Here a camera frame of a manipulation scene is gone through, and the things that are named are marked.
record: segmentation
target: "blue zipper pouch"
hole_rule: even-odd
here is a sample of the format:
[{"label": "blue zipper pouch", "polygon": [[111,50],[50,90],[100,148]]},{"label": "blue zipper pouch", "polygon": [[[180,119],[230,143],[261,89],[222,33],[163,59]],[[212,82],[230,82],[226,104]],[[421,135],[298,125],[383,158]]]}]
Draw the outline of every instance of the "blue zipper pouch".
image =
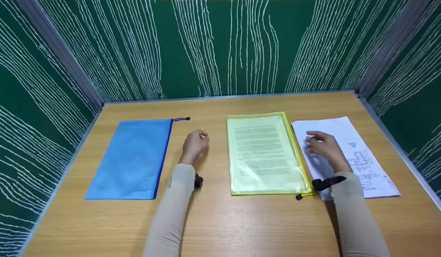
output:
[{"label": "blue zipper pouch", "polygon": [[119,122],[85,199],[155,199],[172,124],[173,119]]}]

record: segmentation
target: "beige sleeve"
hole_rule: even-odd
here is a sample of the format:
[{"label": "beige sleeve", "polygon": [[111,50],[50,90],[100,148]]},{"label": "beige sleeve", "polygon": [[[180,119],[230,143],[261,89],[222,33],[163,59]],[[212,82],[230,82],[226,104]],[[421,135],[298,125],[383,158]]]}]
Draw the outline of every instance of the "beige sleeve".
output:
[{"label": "beige sleeve", "polygon": [[384,237],[366,205],[362,184],[352,172],[338,172],[346,180],[331,186],[344,257],[388,257]]},{"label": "beige sleeve", "polygon": [[173,169],[167,189],[160,200],[144,246],[143,257],[177,257],[187,205],[193,192],[195,170],[180,163]]}]

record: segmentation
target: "wooden table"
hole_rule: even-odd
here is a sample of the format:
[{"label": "wooden table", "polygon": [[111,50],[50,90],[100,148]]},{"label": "wooden table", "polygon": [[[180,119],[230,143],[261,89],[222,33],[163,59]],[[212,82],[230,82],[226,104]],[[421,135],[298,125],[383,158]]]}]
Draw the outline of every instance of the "wooden table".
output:
[{"label": "wooden table", "polygon": [[[206,130],[204,177],[189,204],[182,256],[339,256],[333,210],[320,197],[230,195],[225,116],[285,111],[290,121],[348,116],[402,193],[368,199],[392,256],[441,256],[441,212],[352,92],[107,104],[24,256],[141,256],[186,134]],[[156,200],[84,200],[121,120],[186,117],[173,124]]]}]

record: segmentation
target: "purple zipper pull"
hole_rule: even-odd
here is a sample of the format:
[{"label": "purple zipper pull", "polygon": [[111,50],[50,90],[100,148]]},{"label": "purple zipper pull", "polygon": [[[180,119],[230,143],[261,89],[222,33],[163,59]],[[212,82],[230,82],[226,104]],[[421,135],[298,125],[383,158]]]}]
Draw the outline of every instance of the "purple zipper pull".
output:
[{"label": "purple zipper pull", "polygon": [[180,120],[191,120],[191,118],[190,117],[185,117],[185,118],[181,117],[181,118],[173,119],[173,121],[180,121]]}]

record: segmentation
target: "hand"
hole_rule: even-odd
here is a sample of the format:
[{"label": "hand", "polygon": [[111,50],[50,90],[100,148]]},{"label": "hand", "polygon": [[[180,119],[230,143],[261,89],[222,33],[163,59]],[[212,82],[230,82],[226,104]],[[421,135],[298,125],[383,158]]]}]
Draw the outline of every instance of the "hand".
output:
[{"label": "hand", "polygon": [[324,156],[335,173],[340,171],[352,172],[351,166],[334,136],[320,131],[307,131],[306,133],[312,136],[305,140],[309,143],[307,146],[309,153]]},{"label": "hand", "polygon": [[186,141],[183,145],[183,154],[179,163],[192,165],[197,156],[202,153],[208,146],[208,133],[204,130],[195,130],[187,135]]}]

